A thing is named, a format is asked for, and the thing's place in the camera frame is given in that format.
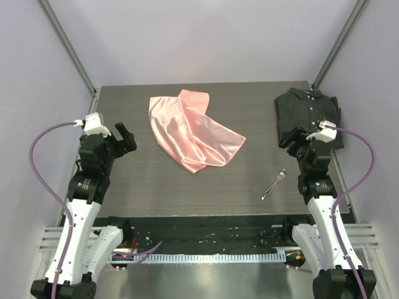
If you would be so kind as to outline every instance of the utensil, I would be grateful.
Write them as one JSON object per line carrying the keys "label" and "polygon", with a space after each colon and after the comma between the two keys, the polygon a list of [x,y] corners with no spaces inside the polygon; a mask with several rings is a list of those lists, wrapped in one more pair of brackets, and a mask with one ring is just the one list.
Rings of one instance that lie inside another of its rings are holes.
{"label": "utensil", "polygon": [[277,175],[276,180],[274,181],[274,183],[272,184],[272,186],[270,186],[266,192],[263,194],[262,196],[262,200],[264,200],[266,198],[266,196],[268,196],[270,194],[270,192],[273,190],[274,186],[277,184],[277,182],[281,181],[282,179],[285,178],[285,176],[287,175],[287,171],[285,169],[283,169],[282,171],[280,171],[280,173]]}

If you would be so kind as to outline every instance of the metallic floor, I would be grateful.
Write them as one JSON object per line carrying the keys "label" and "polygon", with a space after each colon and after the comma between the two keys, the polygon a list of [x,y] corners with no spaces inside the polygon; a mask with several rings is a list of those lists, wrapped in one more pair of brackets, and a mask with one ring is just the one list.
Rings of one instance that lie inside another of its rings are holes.
{"label": "metallic floor", "polygon": [[105,269],[96,299],[311,299],[313,276],[265,263]]}
{"label": "metallic floor", "polygon": [[[108,127],[118,121],[135,134],[137,151],[117,159],[99,217],[308,214],[297,190],[295,158],[277,145],[274,99],[307,82],[207,83],[103,87],[97,111]],[[207,115],[247,140],[225,167],[191,174],[156,143],[148,119],[150,97],[181,89],[210,94]],[[265,200],[262,193],[282,168],[287,177]],[[330,175],[342,193],[334,164]],[[347,212],[346,203],[341,206]]]}

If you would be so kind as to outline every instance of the pink satin cloth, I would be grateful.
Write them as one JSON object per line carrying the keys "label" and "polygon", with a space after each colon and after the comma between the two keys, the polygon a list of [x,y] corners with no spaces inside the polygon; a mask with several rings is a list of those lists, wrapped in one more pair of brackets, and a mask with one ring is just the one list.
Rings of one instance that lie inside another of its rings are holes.
{"label": "pink satin cloth", "polygon": [[209,94],[182,90],[178,97],[150,99],[151,128],[156,142],[191,173],[207,165],[224,166],[245,137],[206,116]]}

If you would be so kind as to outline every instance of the gray wooden tabletop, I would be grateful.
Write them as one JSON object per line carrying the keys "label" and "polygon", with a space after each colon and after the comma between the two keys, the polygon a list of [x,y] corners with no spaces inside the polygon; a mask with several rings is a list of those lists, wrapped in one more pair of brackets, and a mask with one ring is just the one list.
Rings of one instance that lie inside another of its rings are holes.
{"label": "gray wooden tabletop", "polygon": [[[307,89],[309,84],[249,82],[103,87],[97,111],[103,114],[109,128],[116,122],[124,122],[134,133],[139,147],[115,161],[99,217],[308,214],[297,189],[296,159],[277,145],[273,101],[290,87]],[[181,89],[208,92],[207,115],[247,138],[227,166],[208,166],[191,174],[157,145],[148,118],[149,99],[174,97]],[[287,169],[287,177],[262,201],[262,193],[282,168]],[[330,175],[338,193],[342,193],[333,163]],[[348,211],[345,203],[341,211]]]}

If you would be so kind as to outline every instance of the white wall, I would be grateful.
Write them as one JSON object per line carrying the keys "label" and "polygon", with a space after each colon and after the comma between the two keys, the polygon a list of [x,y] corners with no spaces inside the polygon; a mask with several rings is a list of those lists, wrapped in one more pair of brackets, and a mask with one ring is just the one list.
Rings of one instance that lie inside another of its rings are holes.
{"label": "white wall", "polygon": [[[60,209],[34,177],[32,140],[82,118],[90,95],[36,1],[0,2],[0,297],[29,298],[44,227]],[[37,147],[37,167],[65,196],[80,132],[63,128]]]}
{"label": "white wall", "polygon": [[96,87],[313,81],[355,0],[50,0]]}
{"label": "white wall", "polygon": [[[387,272],[397,281],[399,259],[399,2],[370,1],[333,63],[321,90],[338,97],[342,125],[366,136],[377,152],[375,171],[355,191],[356,214],[375,229],[388,261]],[[355,184],[370,165],[361,141],[346,137],[338,152],[344,179]]]}

